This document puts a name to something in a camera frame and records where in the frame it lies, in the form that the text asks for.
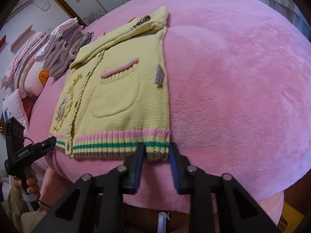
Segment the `person's left hand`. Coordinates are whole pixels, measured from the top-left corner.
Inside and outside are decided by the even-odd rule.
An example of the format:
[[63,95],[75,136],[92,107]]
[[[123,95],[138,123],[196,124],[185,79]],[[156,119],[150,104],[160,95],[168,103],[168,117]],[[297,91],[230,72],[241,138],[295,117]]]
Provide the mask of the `person's left hand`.
[[[30,195],[34,195],[36,199],[40,199],[41,194],[39,190],[38,179],[36,177],[36,172],[34,169],[31,169],[30,178],[27,179],[26,183],[28,185],[27,193]],[[21,191],[22,186],[23,186],[22,181],[19,178],[14,177],[12,190],[19,198],[22,198],[22,191]]]

